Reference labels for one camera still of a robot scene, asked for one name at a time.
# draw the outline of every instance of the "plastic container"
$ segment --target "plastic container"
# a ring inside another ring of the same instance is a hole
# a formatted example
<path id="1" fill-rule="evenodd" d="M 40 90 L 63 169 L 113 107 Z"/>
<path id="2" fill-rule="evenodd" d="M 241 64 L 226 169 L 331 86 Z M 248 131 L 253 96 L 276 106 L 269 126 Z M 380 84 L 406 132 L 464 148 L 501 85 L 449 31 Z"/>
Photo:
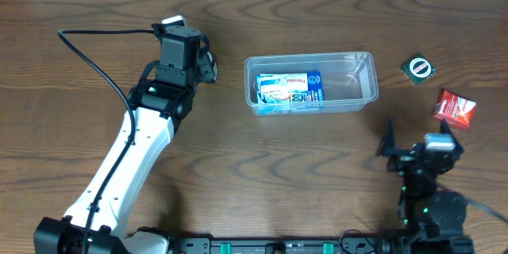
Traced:
<path id="1" fill-rule="evenodd" d="M 325 100 L 316 106 L 308 102 L 287 105 L 257 102 L 256 76 L 321 72 Z M 255 115 L 319 114 L 350 112 L 378 98 L 378 79 L 369 52 L 334 52 L 309 55 L 255 56 L 245 61 L 245 97 Z"/>

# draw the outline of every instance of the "small green box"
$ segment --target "small green box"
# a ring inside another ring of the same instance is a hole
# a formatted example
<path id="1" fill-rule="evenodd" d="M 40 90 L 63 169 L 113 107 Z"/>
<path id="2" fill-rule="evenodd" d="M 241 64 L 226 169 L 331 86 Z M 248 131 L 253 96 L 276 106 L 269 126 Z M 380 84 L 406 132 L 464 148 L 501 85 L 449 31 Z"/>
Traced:
<path id="1" fill-rule="evenodd" d="M 423 83 L 437 72 L 436 68 L 422 54 L 402 65 L 401 71 L 414 85 Z"/>

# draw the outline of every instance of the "wood grain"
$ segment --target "wood grain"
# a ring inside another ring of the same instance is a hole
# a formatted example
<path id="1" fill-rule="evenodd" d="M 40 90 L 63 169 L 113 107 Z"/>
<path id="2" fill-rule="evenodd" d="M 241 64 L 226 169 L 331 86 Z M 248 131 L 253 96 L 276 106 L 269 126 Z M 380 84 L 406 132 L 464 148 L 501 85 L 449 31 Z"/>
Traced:
<path id="1" fill-rule="evenodd" d="M 59 42 L 58 29 L 141 29 L 175 14 L 206 33 L 220 78 L 162 153 L 129 231 L 158 225 L 216 237 L 338 236 L 399 227 L 402 180 L 373 156 L 386 118 L 410 147 L 437 130 L 441 87 L 478 102 L 466 153 L 440 181 L 508 214 L 508 0 L 0 0 L 0 252 L 33 252 L 43 216 L 60 217 L 109 150 L 123 106 Z M 149 36 L 72 36 L 127 91 L 158 58 Z M 379 99 L 351 114 L 255 117 L 250 56 L 369 51 Z M 400 65 L 422 52 L 438 73 L 413 87 Z M 472 207 L 478 253 L 506 226 Z"/>

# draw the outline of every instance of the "red box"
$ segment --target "red box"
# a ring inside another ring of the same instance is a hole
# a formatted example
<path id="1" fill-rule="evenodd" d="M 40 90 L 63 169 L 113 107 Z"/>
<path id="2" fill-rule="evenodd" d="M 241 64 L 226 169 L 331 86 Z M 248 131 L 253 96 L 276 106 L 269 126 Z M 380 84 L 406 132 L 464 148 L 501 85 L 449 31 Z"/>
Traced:
<path id="1" fill-rule="evenodd" d="M 433 117 L 445 119 L 450 125 L 462 130 L 469 127 L 476 109 L 476 102 L 458 97 L 448 90 L 442 90 L 437 97 Z"/>

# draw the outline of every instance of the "green strip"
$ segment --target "green strip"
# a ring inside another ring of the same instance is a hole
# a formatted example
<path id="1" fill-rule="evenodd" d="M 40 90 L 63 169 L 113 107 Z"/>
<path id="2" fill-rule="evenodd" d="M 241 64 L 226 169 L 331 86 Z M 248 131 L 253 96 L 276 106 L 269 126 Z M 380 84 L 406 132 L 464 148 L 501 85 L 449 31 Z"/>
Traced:
<path id="1" fill-rule="evenodd" d="M 221 254 L 231 254 L 231 244 L 221 243 Z"/>
<path id="2" fill-rule="evenodd" d="M 324 243 L 323 244 L 323 254 L 333 254 L 333 244 Z"/>

